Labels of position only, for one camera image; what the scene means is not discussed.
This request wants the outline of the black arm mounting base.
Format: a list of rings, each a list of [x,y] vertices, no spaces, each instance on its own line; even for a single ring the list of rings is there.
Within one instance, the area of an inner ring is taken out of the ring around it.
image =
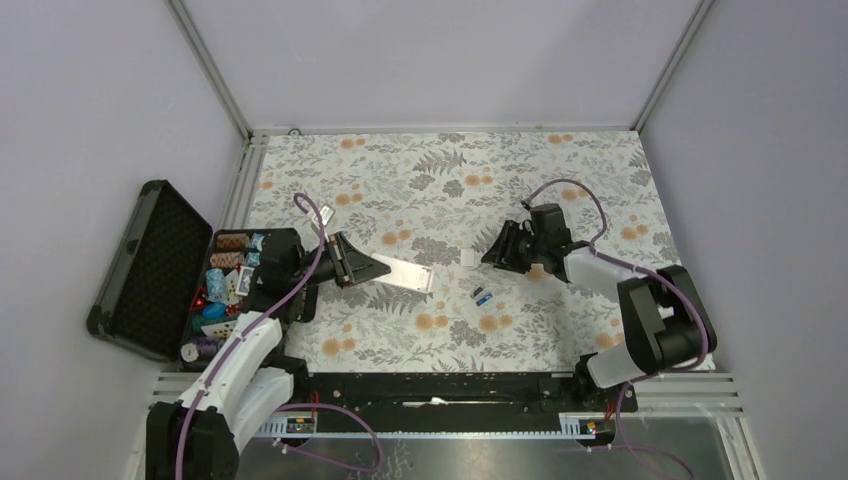
[[[569,373],[315,373],[258,437],[592,439],[592,422],[635,413],[632,393],[585,395]]]

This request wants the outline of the black poker chip case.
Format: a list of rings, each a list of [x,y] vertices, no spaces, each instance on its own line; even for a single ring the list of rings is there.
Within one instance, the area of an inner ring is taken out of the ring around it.
[[[259,263],[267,230],[214,230],[166,180],[146,182],[88,313],[98,340],[180,369],[200,371],[223,345],[227,325],[276,296],[235,292],[239,268]]]

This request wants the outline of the white remote control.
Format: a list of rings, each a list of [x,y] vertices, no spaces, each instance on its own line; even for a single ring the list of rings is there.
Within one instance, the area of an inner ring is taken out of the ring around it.
[[[418,293],[432,292],[434,272],[431,267],[380,254],[373,254],[372,258],[390,267],[390,272],[377,277],[376,282]]]

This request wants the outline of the blue battery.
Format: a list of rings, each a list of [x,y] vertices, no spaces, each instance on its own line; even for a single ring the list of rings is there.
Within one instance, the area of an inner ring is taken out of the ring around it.
[[[484,294],[484,295],[482,295],[480,298],[478,298],[478,299],[475,301],[475,304],[476,304],[477,306],[483,305],[483,304],[485,304],[486,302],[488,302],[491,298],[492,298],[492,294],[491,294],[491,293]]]

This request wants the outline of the playing card deck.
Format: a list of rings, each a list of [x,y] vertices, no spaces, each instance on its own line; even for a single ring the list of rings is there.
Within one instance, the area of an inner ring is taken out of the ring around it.
[[[235,289],[235,292],[238,296],[244,297],[250,293],[254,273],[254,267],[242,266],[239,268],[239,275]]]

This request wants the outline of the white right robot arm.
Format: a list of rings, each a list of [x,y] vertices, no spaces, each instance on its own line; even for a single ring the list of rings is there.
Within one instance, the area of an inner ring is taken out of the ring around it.
[[[583,356],[575,369],[575,402],[597,412],[613,387],[666,371],[697,366],[717,337],[688,271],[680,265],[639,267],[600,252],[571,235],[556,204],[531,207],[523,223],[508,220],[482,261],[496,269],[527,273],[534,266],[581,285],[618,304],[621,344]]]

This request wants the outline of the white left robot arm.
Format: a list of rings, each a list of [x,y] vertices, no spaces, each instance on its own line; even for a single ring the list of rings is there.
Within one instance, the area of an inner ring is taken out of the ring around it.
[[[306,252],[296,230],[267,230],[253,251],[258,265],[243,269],[251,275],[249,295],[278,299],[241,313],[191,386],[176,401],[151,408],[145,442],[148,479],[234,478],[246,444],[271,414],[280,406],[299,410],[309,401],[307,380],[264,363],[284,336],[276,311],[307,286],[333,281],[344,288],[392,271],[342,233],[321,234],[318,247]]]

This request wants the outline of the white battery cover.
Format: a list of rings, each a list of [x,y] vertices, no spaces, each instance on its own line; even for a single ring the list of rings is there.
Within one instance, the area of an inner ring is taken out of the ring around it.
[[[460,265],[464,268],[474,268],[477,265],[476,253],[473,249],[460,250]]]

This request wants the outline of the floral table mat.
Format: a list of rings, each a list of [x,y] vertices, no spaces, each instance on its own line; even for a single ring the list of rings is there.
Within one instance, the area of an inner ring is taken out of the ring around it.
[[[637,134],[441,133],[275,136],[247,224],[316,237],[297,192],[331,208],[361,251],[432,269],[427,294],[377,282],[320,288],[286,352],[313,372],[561,371],[622,343],[619,307],[541,267],[481,263],[521,201],[559,205],[572,235],[648,268],[679,260]]]

